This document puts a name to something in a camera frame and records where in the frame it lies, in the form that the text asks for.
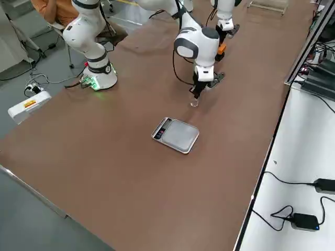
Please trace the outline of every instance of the table surface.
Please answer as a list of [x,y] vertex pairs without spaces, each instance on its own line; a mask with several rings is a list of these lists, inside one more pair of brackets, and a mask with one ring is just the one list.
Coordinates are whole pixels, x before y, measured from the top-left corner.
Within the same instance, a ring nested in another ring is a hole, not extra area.
[[[205,22],[209,2],[194,5]],[[178,27],[163,14],[109,54],[117,85],[53,97],[0,141],[0,164],[117,250],[232,250],[313,8],[293,1],[281,17],[241,3],[215,66],[225,80],[196,109],[173,74]],[[175,59],[191,81],[192,65]],[[199,128],[190,154],[151,139],[163,117]]]
[[[335,102],[327,100],[334,109]],[[292,89],[265,171],[287,182],[314,182],[318,178],[335,179],[335,115],[311,94]],[[334,195],[317,193],[314,187],[287,185],[264,174],[253,209],[280,229],[282,220],[270,217],[286,205],[294,212],[315,215],[322,220],[320,198]],[[317,232],[301,231],[286,222],[281,232],[270,229],[252,214],[241,251],[334,250],[335,203],[323,199],[326,220]]]

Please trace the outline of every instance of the chair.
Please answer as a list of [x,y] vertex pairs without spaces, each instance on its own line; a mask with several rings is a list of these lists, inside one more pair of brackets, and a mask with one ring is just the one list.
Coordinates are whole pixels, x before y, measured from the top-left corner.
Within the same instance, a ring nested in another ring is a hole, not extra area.
[[[57,32],[63,38],[63,30],[65,29],[64,26],[62,26],[61,24],[57,22],[54,22],[53,24],[49,24],[49,27],[52,28],[55,32]],[[65,42],[65,49],[67,51],[67,55],[69,59],[69,67],[73,69],[74,65],[72,64],[72,61],[71,61],[70,47],[66,42]]]
[[109,12],[113,12],[113,4],[111,3],[112,0],[107,0],[109,3]]

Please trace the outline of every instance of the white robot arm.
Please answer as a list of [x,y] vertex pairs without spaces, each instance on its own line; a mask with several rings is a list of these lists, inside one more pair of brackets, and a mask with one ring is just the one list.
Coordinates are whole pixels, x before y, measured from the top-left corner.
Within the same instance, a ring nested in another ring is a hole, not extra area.
[[96,42],[96,37],[106,26],[99,9],[100,0],[72,0],[72,5],[79,15],[65,28],[63,37],[87,59],[88,67],[83,72],[82,81],[94,90],[110,88],[117,82],[116,72],[106,49]]
[[[203,27],[191,16],[183,3],[192,10],[192,0],[137,0],[137,3],[147,10],[162,9],[178,20],[180,32],[174,40],[174,50],[183,58],[194,59],[194,86],[190,92],[193,93],[195,99],[198,99],[206,86],[209,86],[214,80],[214,63],[220,45],[218,31]],[[214,2],[214,7],[221,8],[218,17],[222,19],[221,22],[225,24],[227,30],[234,28],[230,21],[234,3],[235,0],[215,0]]]

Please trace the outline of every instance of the black cable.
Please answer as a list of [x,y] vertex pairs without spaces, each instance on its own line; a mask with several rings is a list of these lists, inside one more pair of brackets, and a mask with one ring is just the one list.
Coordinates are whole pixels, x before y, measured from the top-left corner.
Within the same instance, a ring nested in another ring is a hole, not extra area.
[[149,17],[149,19],[151,19],[152,17],[154,17],[154,16],[156,16],[156,15],[158,15],[158,14],[161,14],[161,13],[163,13],[164,12],[164,10],[158,10],[158,11],[156,11],[154,14],[152,14],[150,17]]
[[55,45],[57,45],[58,40],[59,40],[60,37],[61,37],[61,35],[58,35]]
[[80,87],[81,87],[81,89],[86,89],[86,88],[88,88],[88,87],[90,87],[92,84],[88,84],[88,85],[80,85]]
[[187,84],[187,85],[193,85],[193,84],[191,84],[191,83],[188,83],[188,82],[185,82],[185,81],[181,80],[181,79],[178,77],[178,75],[177,75],[177,73],[176,73],[176,68],[175,68],[175,66],[174,66],[174,50],[173,50],[173,53],[172,53],[172,65],[173,65],[174,75],[176,76],[176,78],[178,78],[178,80],[179,80],[180,82],[183,82],[183,83],[185,83],[185,84]]
[[328,197],[326,197],[326,196],[322,196],[322,197],[320,198],[320,203],[321,203],[321,207],[322,207],[322,221],[319,223],[319,225],[324,224],[325,219],[326,219],[326,211],[325,211],[325,206],[323,205],[322,199],[328,199],[328,200],[330,200],[330,201],[332,201],[332,202],[335,202],[335,200],[330,199],[330,198],[328,198]]
[[43,35],[45,35],[45,34],[48,34],[48,33],[52,32],[52,31],[53,31],[53,30],[49,30],[49,31],[47,31],[47,32],[44,32],[44,33],[39,34],[39,35],[37,35],[37,36],[34,36],[34,37],[30,38],[30,39],[37,38],[37,37],[39,37],[39,36],[43,36]]
[[312,23],[311,23],[311,25],[310,25],[309,28],[308,28],[308,34],[307,34],[307,37],[309,36],[309,34],[310,34],[312,28],[314,27],[315,22],[318,20],[318,18],[319,18],[319,14],[320,14],[321,12],[322,12],[321,10],[318,11],[318,12],[316,12],[315,10],[313,10]]
[[326,106],[328,106],[328,108],[329,108],[333,113],[335,113],[335,110],[334,110],[333,108],[331,108],[331,106],[330,106],[330,105],[329,105],[323,98],[321,98],[319,95],[316,95],[316,94],[312,94],[312,93],[311,93],[311,95],[313,95],[313,96],[318,97],[319,99],[321,99],[322,102],[324,102],[324,103],[326,104]]
[[103,10],[103,7],[102,7],[101,4],[99,5],[99,9],[100,9],[100,12],[101,12],[102,17],[104,18],[104,20],[105,20],[105,22],[106,22],[106,26],[107,26],[107,29],[108,29],[108,31],[109,31],[109,34],[110,34],[111,37],[113,37],[113,34],[112,34],[112,32],[111,32],[111,30],[110,30],[110,27],[109,27],[109,22],[108,22],[107,19],[106,19],[106,16],[105,16],[105,13],[104,13],[104,10]]
[[190,63],[190,64],[193,64],[193,62],[187,60],[186,58],[182,57],[186,62]]
[[78,73],[77,77],[79,77],[79,76],[84,72],[85,69],[86,69],[86,67],[84,67],[84,68],[82,69],[82,71]]
[[29,96],[26,94],[26,90],[27,90],[27,89],[24,90],[24,95],[25,95],[27,98],[31,98],[31,97],[29,97]]
[[208,18],[207,18],[207,21],[206,21],[206,27],[207,27],[207,25],[208,25],[208,21],[209,21],[209,20],[212,21],[212,20],[214,19],[216,12],[217,12],[217,9],[213,9],[213,10],[210,12],[210,14],[209,14],[209,16],[208,16]]
[[275,177],[276,180],[280,181],[281,183],[289,184],[289,185],[307,185],[307,186],[315,186],[314,183],[307,183],[307,182],[287,182],[279,179],[277,176],[275,176],[272,172],[264,172],[265,174],[271,174],[273,177]]
[[[180,10],[181,10],[181,8],[180,8],[180,2],[179,2],[179,0],[175,0],[175,2],[176,2],[176,5],[177,5],[177,10],[178,10],[177,13],[179,13]],[[179,18],[179,30],[181,30],[182,27],[183,27],[183,19],[180,17]]]
[[24,71],[24,72],[22,72],[22,73],[20,73],[20,74],[18,74],[18,75],[16,75],[16,76],[14,76],[14,77],[9,77],[9,78],[5,78],[5,79],[0,79],[0,81],[7,81],[7,80],[11,80],[11,79],[20,77],[21,75],[23,75],[23,74],[25,74],[25,73],[27,73],[27,72],[29,72],[29,71],[31,71],[31,68],[29,68],[28,70],[26,70],[26,71]]
[[[286,217],[281,217],[281,216],[277,216],[277,214],[281,213],[282,211],[284,211],[286,208],[291,208],[291,213],[286,216]],[[261,218],[269,227],[271,227],[273,230],[277,231],[277,232],[280,232],[281,230],[283,230],[284,228],[284,224],[285,224],[285,221],[290,221],[290,218],[292,217],[292,214],[293,214],[293,207],[292,206],[285,206],[283,207],[282,209],[280,209],[279,211],[275,212],[275,213],[272,213],[270,214],[271,217],[274,217],[274,218],[278,218],[278,219],[282,219],[283,220],[283,224],[282,224],[282,227],[280,229],[276,229],[273,225],[271,225],[263,216],[261,216],[259,213],[257,213],[255,210],[252,209],[252,212],[254,214],[256,214],[259,218]]]
[[77,85],[80,85],[80,81],[78,81],[77,83],[73,84],[73,85],[64,85],[64,88],[65,89],[69,89],[69,88],[72,88],[72,87],[75,87]]

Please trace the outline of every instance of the gray floor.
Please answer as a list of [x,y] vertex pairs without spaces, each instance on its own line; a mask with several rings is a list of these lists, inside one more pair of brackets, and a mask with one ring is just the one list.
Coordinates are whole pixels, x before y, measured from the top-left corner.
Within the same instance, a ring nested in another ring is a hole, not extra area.
[[[123,26],[128,33],[139,28],[152,14],[137,6],[113,1],[114,13],[109,13],[109,6],[105,3],[106,16]],[[14,19],[15,23],[28,34],[34,37],[44,33],[47,23],[35,12],[29,12]],[[58,35],[52,31],[34,38],[34,42],[46,50],[50,43],[57,41]],[[109,50],[111,44],[105,45]],[[35,60],[38,54],[27,48],[29,56]],[[85,58],[81,54],[71,51],[75,69],[68,67],[64,42],[58,40],[57,47],[46,51],[47,58],[41,59],[34,74],[43,73],[50,81],[60,81],[77,75],[84,67]],[[0,79],[15,76],[29,68],[29,64],[22,62],[11,69],[0,73]],[[0,139],[17,125],[7,113],[8,108],[26,99],[24,86],[29,80],[29,73],[8,81],[0,81]],[[56,95],[64,85],[42,84],[51,94]],[[63,219],[44,205],[39,199],[28,192],[24,187],[13,181],[8,175],[0,172],[0,250],[113,250],[96,236],[81,227],[71,218]]]

